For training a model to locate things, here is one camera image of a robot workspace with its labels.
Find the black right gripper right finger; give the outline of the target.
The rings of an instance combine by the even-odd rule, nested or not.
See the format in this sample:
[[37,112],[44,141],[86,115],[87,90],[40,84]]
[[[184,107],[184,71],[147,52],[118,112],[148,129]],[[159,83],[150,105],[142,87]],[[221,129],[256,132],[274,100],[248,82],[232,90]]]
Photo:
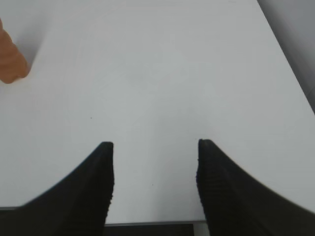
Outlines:
[[213,141],[198,141],[197,189],[212,236],[313,236],[314,213],[258,182]]

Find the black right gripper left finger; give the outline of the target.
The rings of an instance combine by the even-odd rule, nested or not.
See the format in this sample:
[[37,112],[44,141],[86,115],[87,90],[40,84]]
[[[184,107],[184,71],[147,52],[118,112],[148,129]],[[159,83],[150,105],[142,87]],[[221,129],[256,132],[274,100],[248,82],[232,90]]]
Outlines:
[[2,236],[101,236],[113,197],[112,142],[27,204],[0,217]]

